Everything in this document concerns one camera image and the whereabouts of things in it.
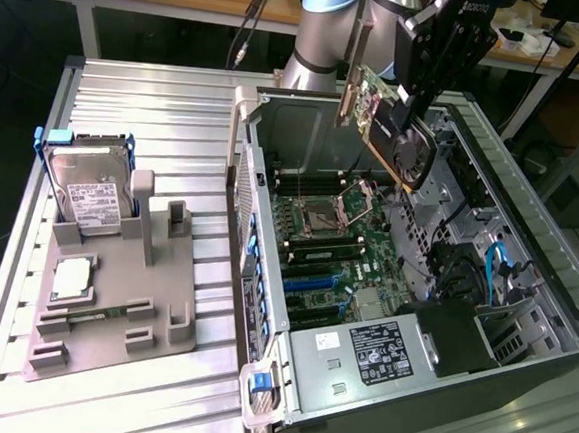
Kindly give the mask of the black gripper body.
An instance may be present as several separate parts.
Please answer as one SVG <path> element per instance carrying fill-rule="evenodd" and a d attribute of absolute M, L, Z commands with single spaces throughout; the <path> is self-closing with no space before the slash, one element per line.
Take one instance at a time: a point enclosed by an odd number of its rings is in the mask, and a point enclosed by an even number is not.
<path fill-rule="evenodd" d="M 429 47 L 448 64 L 475 66 L 497 41 L 491 21 L 510 0 L 430 0 L 432 5 Z"/>

